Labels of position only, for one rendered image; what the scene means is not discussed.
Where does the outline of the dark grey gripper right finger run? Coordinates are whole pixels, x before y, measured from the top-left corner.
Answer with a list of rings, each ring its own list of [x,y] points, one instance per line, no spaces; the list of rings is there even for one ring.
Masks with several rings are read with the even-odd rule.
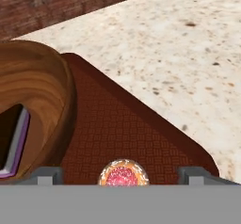
[[[178,169],[178,184],[186,185],[223,185],[237,183],[216,177],[202,167],[181,167]]]

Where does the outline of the red-brown woven tray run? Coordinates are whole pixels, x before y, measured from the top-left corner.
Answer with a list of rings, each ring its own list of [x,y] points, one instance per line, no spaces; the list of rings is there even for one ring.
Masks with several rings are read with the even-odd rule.
[[[177,184],[178,168],[203,167],[217,176],[197,142],[76,54],[62,56],[77,89],[77,121],[62,160],[65,184],[96,184],[103,168],[131,159],[152,184]]]

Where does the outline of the brown wooden bowl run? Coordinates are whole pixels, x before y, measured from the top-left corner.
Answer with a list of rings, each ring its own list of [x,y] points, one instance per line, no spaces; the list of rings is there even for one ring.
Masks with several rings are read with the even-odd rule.
[[[53,48],[29,40],[0,43],[0,113],[23,104],[31,115],[24,153],[9,184],[41,166],[58,166],[77,116],[76,88],[67,61]]]

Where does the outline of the dark cake slice purple layer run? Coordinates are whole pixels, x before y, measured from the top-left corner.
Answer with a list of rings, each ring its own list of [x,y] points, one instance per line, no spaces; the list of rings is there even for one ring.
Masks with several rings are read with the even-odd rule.
[[[16,104],[0,114],[0,179],[16,174],[28,132],[30,114]]]

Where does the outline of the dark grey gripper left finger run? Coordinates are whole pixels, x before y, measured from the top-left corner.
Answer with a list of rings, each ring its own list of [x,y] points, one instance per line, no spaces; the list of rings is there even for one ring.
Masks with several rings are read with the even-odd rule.
[[[60,167],[40,167],[33,171],[28,178],[19,184],[58,185],[63,184],[63,171]]]

